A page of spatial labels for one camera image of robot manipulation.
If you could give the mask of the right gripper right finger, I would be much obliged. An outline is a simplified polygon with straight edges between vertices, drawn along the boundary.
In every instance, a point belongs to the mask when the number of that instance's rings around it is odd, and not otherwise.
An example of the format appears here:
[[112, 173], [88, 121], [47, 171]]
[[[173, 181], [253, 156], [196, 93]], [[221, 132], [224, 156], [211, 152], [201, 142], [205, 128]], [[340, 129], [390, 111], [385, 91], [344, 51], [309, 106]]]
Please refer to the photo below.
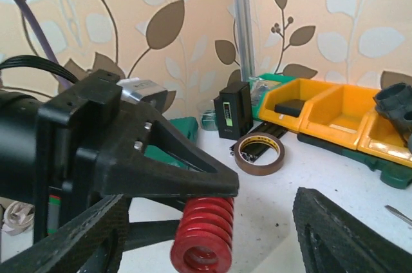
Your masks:
[[316, 189], [297, 190], [293, 217], [307, 272], [411, 272], [411, 254]]

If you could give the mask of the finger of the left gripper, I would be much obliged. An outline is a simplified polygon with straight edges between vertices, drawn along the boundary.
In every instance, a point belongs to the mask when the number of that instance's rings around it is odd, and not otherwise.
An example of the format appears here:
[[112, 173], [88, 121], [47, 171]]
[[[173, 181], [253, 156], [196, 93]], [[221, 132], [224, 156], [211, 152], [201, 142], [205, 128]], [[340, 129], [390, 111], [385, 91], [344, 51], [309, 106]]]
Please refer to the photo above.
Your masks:
[[[148, 198], [178, 211], [183, 211], [187, 200], [182, 198]], [[129, 222], [124, 250], [135, 250], [175, 238], [179, 220]]]

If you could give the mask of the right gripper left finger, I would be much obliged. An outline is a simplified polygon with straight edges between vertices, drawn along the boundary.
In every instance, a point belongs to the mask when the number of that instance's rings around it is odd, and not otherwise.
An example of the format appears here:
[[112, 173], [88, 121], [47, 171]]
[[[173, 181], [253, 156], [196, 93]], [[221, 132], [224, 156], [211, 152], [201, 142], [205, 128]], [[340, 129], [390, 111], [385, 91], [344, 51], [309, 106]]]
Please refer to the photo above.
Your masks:
[[122, 195], [107, 196], [1, 264], [1, 272], [117, 272], [127, 236]]

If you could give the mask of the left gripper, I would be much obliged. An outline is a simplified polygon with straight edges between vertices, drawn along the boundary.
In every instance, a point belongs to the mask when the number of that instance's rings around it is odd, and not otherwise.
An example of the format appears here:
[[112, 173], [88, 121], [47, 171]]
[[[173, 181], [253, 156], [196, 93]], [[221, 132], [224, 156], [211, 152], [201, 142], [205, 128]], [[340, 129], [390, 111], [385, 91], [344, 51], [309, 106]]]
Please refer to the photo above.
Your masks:
[[231, 198], [237, 172], [150, 105], [122, 105], [115, 73], [98, 70], [37, 110], [34, 243], [108, 195]]

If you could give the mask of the large red spring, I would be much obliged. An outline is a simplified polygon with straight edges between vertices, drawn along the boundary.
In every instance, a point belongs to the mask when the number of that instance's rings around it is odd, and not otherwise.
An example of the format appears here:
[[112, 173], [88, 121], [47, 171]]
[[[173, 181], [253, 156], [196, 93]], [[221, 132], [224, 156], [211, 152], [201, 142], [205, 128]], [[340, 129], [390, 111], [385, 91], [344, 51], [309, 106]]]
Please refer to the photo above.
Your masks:
[[173, 267], [178, 272], [228, 272], [233, 227], [233, 198], [190, 199], [171, 248]]

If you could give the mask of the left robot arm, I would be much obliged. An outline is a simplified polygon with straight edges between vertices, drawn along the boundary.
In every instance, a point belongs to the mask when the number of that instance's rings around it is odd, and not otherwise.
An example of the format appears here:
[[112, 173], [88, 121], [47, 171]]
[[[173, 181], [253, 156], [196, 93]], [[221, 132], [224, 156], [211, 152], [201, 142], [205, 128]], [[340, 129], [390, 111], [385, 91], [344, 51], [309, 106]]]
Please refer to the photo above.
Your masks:
[[1, 92], [1, 196], [35, 207], [34, 242], [108, 195], [177, 209], [189, 198], [237, 196], [238, 174], [181, 134], [152, 98], [125, 97], [117, 74], [79, 80], [31, 55], [9, 63], [71, 82], [47, 102]]

